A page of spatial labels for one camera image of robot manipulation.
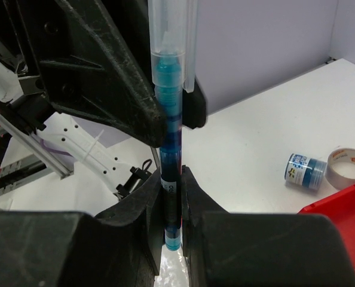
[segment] tape roll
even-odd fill
[[[336,172],[333,168],[335,163],[352,163],[355,165],[355,149],[341,148],[332,152],[328,157],[328,166],[325,174],[329,183],[338,190],[343,190],[355,184],[355,178],[347,178]]]

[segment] robotic claw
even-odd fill
[[[18,102],[0,102],[0,112],[28,134],[64,112],[160,146],[166,116],[151,88],[146,11],[144,0],[0,1],[0,21],[11,23],[0,40],[16,59],[0,62],[25,87]],[[183,94],[183,124],[194,129],[205,120],[197,85]],[[190,286],[355,286],[343,242],[325,217],[228,213],[189,167],[181,203]],[[0,212],[0,286],[153,286],[163,206],[156,171],[95,218]]]

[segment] pen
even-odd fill
[[[167,115],[160,147],[164,234],[171,251],[180,247],[182,173],[182,91],[195,83],[197,0],[149,0],[152,81]]]

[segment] red plastic container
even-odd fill
[[[300,213],[321,213],[336,225],[355,269],[355,184],[301,209]]]

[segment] gray wall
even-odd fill
[[[330,55],[355,64],[355,0],[339,0]]]
[[[337,0],[200,0],[197,77],[209,112],[328,58]]]

